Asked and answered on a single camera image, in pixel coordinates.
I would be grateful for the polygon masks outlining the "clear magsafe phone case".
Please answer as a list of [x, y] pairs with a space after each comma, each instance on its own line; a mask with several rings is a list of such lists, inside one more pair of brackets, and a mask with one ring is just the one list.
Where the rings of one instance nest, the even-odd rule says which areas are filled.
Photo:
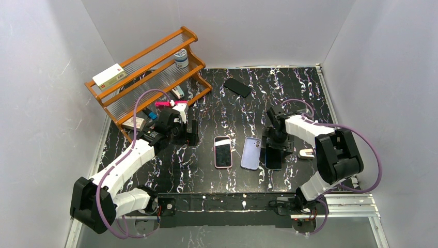
[[306, 118], [313, 119], [314, 114], [309, 109], [301, 109], [294, 112], [296, 115], [305, 116]]

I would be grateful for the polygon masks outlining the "white blue round jar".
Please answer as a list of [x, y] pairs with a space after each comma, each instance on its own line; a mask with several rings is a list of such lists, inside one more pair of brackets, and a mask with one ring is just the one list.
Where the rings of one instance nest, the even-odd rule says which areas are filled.
[[189, 58], [186, 49], [181, 49], [174, 54], [175, 65], [178, 68], [185, 68], [189, 65]]

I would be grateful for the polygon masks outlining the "blue black marker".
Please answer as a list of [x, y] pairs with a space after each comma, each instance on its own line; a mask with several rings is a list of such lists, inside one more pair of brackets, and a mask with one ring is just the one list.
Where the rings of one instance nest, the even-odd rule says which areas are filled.
[[149, 108], [144, 108], [142, 112], [152, 120], [155, 120], [158, 117], [157, 114], [152, 110], [150, 110]]

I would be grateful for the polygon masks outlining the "beige staples box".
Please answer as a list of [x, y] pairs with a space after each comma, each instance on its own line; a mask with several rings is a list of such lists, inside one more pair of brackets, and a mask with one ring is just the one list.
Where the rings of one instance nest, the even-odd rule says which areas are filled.
[[121, 124], [121, 126], [124, 129], [134, 130], [134, 128], [137, 129], [137, 131], [141, 131], [146, 124], [146, 121], [143, 118], [140, 117], [132, 117]]

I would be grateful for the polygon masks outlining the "lilac phone case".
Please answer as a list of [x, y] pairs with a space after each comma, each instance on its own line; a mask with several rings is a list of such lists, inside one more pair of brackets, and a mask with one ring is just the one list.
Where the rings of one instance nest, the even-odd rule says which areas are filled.
[[247, 137], [244, 142], [240, 166], [243, 169], [256, 171], [259, 166], [261, 152], [261, 140], [254, 137]]

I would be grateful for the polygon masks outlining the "orange wooden shelf rack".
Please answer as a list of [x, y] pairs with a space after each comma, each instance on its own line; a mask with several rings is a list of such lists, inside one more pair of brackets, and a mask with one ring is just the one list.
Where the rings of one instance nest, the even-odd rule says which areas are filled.
[[[194, 79], [204, 89], [189, 99], [188, 105], [192, 105], [212, 90], [199, 73], [206, 64], [190, 47], [197, 40], [193, 31], [182, 26], [122, 62], [120, 65], [127, 76], [108, 89], [100, 90], [93, 80], [84, 84], [128, 141], [132, 139], [121, 124], [133, 117], [135, 112], [158, 101], [163, 97], [162, 92], [170, 92], [174, 87]], [[176, 67], [174, 61], [174, 54], [181, 49], [186, 49], [188, 53], [189, 65], [185, 68]]]

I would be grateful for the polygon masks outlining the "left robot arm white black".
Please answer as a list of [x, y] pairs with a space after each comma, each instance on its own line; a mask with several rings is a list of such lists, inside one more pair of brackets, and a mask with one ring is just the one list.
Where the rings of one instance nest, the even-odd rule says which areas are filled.
[[185, 103], [163, 109], [151, 127], [134, 132], [132, 144], [110, 165], [89, 178], [80, 177], [73, 186], [70, 216], [102, 234], [128, 213], [137, 210], [156, 213], [159, 205], [155, 189], [145, 185], [127, 192], [121, 189], [168, 145], [198, 144], [197, 121], [192, 120], [188, 129], [187, 112]]

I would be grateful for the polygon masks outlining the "white teal stapler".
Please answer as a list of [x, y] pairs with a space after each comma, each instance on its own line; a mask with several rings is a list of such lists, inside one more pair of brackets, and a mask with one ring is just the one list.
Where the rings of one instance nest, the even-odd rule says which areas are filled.
[[171, 93], [178, 99], [182, 99], [185, 96], [184, 91], [182, 90], [182, 88], [180, 86], [176, 86], [171, 90]]

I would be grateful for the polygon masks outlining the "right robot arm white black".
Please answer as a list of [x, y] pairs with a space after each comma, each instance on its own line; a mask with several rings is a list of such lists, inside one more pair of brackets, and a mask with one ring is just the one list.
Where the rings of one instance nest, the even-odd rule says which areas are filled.
[[295, 191], [295, 202], [305, 205], [335, 185], [363, 171], [364, 164], [350, 130], [330, 128], [312, 123], [308, 118], [288, 115], [277, 105], [267, 110], [271, 126], [264, 127], [261, 154], [267, 169], [280, 170], [285, 157], [294, 151], [297, 137], [312, 145], [317, 170]]

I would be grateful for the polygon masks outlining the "white cardboard box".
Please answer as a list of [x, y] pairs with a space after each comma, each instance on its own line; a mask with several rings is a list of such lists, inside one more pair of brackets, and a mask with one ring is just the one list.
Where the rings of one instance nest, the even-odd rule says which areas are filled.
[[127, 73], [120, 64], [114, 64], [99, 74], [92, 77], [94, 83], [100, 90], [104, 91], [115, 83], [124, 79]]

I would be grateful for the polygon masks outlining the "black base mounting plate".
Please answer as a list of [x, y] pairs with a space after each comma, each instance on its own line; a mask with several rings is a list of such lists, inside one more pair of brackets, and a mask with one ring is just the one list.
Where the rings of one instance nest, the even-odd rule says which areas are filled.
[[328, 213], [325, 198], [305, 202], [294, 193], [160, 193], [161, 226], [317, 227]]

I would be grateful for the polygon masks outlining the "black phone case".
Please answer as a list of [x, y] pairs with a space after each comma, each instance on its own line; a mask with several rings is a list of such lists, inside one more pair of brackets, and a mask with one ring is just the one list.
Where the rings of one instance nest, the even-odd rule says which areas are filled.
[[241, 83], [233, 78], [228, 78], [224, 82], [223, 86], [225, 88], [231, 90], [232, 92], [238, 94], [239, 96], [244, 97], [244, 98], [247, 97], [252, 91], [252, 89], [249, 86], [247, 86], [247, 85], [245, 85], [245, 84], [243, 84], [243, 83]]

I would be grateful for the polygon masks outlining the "dark teal phone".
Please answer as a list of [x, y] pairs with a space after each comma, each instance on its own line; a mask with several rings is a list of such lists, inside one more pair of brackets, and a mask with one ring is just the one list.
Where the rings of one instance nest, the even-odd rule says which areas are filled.
[[283, 152], [278, 149], [267, 147], [265, 151], [265, 167], [269, 170], [279, 171], [282, 169]]

